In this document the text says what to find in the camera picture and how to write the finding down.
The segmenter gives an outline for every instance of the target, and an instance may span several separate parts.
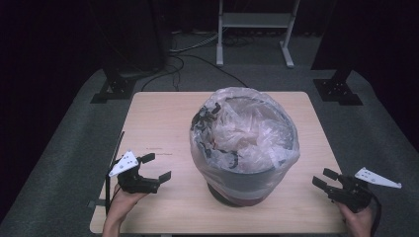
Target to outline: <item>shelf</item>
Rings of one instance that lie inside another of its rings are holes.
[[[287,28],[290,13],[223,13],[222,26],[231,28]]]

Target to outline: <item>clear plastic bag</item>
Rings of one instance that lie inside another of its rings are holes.
[[[192,120],[191,153],[209,186],[237,205],[264,200],[299,157],[296,127],[269,95],[216,91]]]

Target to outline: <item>hand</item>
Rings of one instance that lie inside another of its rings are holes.
[[[371,237],[373,227],[373,211],[367,206],[358,213],[352,212],[348,206],[335,201],[344,217],[349,235],[353,237]]]
[[[120,228],[126,219],[126,215],[132,210],[136,203],[146,197],[148,194],[124,192],[116,184],[114,188],[114,197],[109,208],[108,216],[105,220],[103,237],[117,237],[120,235]]]

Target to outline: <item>crumpled plastic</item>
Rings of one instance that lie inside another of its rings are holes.
[[[264,200],[299,158],[296,127],[268,94],[217,90],[192,119],[191,154],[209,186],[237,205]]]

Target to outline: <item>table top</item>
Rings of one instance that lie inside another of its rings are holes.
[[[230,207],[216,200],[191,156],[189,129],[192,117],[212,92],[140,92],[134,95],[117,157],[127,150],[135,156],[155,153],[141,165],[140,175],[157,179],[172,171],[162,184],[134,207],[122,233],[143,234],[272,234],[343,233],[338,208],[312,183],[317,176],[329,185],[339,183],[322,176],[324,168],[340,173],[339,166],[315,113],[303,92],[266,92],[292,118],[300,148],[298,161],[261,203]],[[111,178],[111,193],[117,178]],[[105,186],[99,198],[105,198]],[[105,208],[97,206],[90,229],[101,233]]]

